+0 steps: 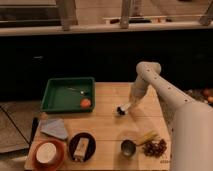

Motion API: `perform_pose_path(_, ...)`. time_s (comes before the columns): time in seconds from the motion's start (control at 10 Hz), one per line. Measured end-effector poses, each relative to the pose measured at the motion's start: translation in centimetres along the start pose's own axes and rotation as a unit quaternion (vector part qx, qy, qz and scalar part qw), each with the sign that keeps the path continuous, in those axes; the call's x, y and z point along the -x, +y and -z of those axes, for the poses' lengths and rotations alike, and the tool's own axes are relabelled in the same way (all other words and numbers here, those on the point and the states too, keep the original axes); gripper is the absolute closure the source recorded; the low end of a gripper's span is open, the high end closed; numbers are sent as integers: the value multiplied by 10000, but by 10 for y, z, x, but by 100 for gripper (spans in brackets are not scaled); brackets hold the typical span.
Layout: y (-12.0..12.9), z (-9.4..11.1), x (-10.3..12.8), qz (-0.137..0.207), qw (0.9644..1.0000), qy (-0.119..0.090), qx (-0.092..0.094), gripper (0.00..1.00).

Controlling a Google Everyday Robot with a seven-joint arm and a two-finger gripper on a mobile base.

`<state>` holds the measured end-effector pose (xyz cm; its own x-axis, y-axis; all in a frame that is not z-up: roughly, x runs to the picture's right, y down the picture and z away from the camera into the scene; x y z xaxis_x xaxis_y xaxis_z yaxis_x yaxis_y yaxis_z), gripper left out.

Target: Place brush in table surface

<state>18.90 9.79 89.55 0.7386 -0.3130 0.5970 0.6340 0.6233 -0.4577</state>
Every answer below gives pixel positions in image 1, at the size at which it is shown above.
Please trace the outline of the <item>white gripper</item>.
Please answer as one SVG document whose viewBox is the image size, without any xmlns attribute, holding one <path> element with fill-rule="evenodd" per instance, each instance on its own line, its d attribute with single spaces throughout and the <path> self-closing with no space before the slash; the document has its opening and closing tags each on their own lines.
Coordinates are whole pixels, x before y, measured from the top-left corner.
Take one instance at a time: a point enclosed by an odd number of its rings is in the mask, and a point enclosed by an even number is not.
<svg viewBox="0 0 213 171">
<path fill-rule="evenodd" d="M 132 84 L 129 95 L 129 102 L 131 103 L 131 108 L 134 108 L 138 105 L 140 100 L 146 95 L 146 92 L 146 84 Z"/>
</svg>

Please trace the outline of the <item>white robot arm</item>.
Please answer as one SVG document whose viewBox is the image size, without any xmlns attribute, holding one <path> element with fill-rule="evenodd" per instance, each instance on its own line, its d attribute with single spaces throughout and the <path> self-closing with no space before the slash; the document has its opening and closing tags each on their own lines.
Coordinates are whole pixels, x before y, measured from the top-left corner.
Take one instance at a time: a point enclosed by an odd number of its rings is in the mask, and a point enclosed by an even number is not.
<svg viewBox="0 0 213 171">
<path fill-rule="evenodd" d="M 136 72 L 131 106 L 151 85 L 174 112 L 169 171 L 213 171 L 213 108 L 162 78 L 157 62 L 139 62 Z"/>
</svg>

